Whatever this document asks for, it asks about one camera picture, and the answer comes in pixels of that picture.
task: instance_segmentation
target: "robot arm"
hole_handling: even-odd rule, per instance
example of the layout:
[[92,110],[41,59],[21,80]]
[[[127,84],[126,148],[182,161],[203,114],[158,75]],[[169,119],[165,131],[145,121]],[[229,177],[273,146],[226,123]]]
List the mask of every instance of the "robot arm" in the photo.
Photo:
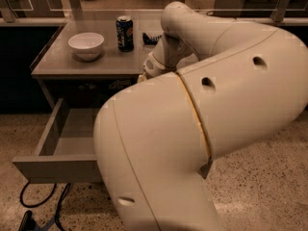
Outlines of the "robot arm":
[[[200,169],[302,112],[308,50],[278,28],[181,3],[166,7],[162,28],[144,68],[155,78],[98,114],[97,162],[126,230],[223,230]],[[192,52],[199,62],[173,72]]]

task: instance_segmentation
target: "cable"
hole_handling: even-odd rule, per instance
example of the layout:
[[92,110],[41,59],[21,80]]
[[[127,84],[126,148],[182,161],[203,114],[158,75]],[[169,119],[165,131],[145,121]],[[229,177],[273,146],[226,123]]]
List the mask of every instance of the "cable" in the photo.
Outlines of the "cable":
[[30,204],[26,204],[24,201],[23,201],[23,194],[25,193],[26,189],[28,188],[30,184],[30,181],[23,187],[21,193],[20,193],[20,203],[24,206],[24,207],[27,207],[27,208],[37,208],[38,206],[44,204],[45,202],[47,202],[49,200],[49,198],[53,195],[53,193],[55,192],[56,188],[57,188],[57,184],[54,184],[54,188],[52,189],[51,193],[43,200],[41,201],[40,203],[38,204],[34,204],[34,205],[30,205]]
[[66,184],[64,191],[62,192],[59,202],[57,204],[57,209],[56,209],[56,214],[55,214],[55,222],[57,227],[61,230],[64,231],[64,228],[62,227],[61,223],[60,223],[60,210],[61,210],[61,204],[63,202],[63,200],[65,199],[65,197],[67,196],[69,190],[71,188],[71,183]]

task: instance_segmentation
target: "white bowl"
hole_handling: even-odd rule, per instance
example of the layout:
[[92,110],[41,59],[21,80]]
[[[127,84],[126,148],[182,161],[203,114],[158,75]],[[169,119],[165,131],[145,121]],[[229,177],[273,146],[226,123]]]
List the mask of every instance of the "white bowl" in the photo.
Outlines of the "white bowl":
[[93,61],[103,51],[104,37],[96,33],[83,33],[69,39],[72,52],[84,61]]

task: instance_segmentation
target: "open drawer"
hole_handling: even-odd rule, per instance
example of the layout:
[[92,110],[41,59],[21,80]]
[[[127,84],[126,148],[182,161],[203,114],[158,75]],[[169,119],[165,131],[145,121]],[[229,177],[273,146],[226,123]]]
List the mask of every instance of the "open drawer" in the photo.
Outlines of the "open drawer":
[[70,109],[59,99],[34,155],[13,158],[31,183],[101,182],[93,149],[99,109]]

